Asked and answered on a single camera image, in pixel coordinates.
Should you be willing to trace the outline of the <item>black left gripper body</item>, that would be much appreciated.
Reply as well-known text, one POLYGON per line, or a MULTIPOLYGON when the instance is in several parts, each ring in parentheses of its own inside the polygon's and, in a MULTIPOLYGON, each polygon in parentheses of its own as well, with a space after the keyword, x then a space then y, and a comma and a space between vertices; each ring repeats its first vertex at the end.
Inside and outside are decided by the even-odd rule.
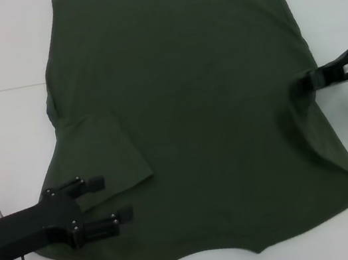
POLYGON ((65 193, 48 194, 35 206, 0 218, 0 260, 15 260, 52 243, 79 249, 85 242, 80 207, 65 193))

